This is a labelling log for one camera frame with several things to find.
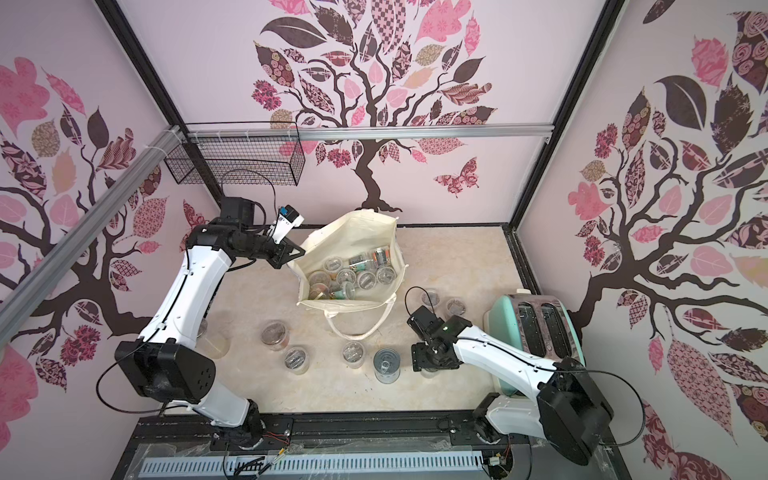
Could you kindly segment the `cream canvas tote bag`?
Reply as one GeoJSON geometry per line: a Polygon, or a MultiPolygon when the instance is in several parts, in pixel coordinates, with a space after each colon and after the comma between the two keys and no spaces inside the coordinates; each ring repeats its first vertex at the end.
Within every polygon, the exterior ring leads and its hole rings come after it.
{"type": "Polygon", "coordinates": [[[398,245],[398,219],[372,210],[346,213],[314,231],[301,244],[305,255],[288,263],[299,280],[298,304],[323,313],[330,329],[347,341],[375,333],[394,309],[407,269],[398,245]],[[387,246],[392,265],[376,269],[370,251],[387,246]],[[357,286],[357,273],[375,271],[378,284],[369,291],[357,286]],[[364,333],[348,334],[335,324],[339,315],[380,309],[380,318],[364,333]]]}

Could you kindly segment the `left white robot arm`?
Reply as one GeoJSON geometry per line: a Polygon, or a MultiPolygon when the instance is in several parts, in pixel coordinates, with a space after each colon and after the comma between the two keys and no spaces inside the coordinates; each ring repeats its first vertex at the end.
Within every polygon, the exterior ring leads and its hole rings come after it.
{"type": "Polygon", "coordinates": [[[257,208],[254,201],[225,197],[218,217],[191,230],[159,310],[135,341],[122,342],[115,351],[117,366],[138,395],[253,436],[263,430],[257,405],[218,382],[215,363],[196,345],[217,290],[237,260],[264,260],[279,269],[305,253],[287,237],[303,222],[294,207],[279,208],[269,226],[255,224],[257,208]]]}

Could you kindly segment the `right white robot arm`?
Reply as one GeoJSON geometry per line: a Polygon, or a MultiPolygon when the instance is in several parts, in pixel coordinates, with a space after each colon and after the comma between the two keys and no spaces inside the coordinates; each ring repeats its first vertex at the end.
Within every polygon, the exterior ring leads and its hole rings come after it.
{"type": "Polygon", "coordinates": [[[482,441],[494,444],[510,434],[525,435],[546,440],[574,464],[590,462],[614,413],[591,371],[578,360],[526,353],[462,317],[444,321],[424,306],[409,315],[407,324],[419,337],[411,347],[414,371],[470,365],[519,394],[489,393],[474,410],[474,430],[482,441]]]}

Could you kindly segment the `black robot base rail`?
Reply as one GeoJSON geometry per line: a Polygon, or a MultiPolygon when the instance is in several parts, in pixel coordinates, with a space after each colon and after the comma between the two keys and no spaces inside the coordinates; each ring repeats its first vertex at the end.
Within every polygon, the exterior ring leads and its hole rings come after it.
{"type": "Polygon", "coordinates": [[[544,440],[512,434],[494,444],[480,440],[468,410],[265,414],[264,437],[253,447],[229,443],[192,415],[138,421],[114,479],[139,479],[140,463],[154,457],[269,456],[299,454],[472,451],[485,470],[454,473],[352,474],[240,479],[627,479],[614,447],[596,450],[585,466],[571,463],[544,440]]]}

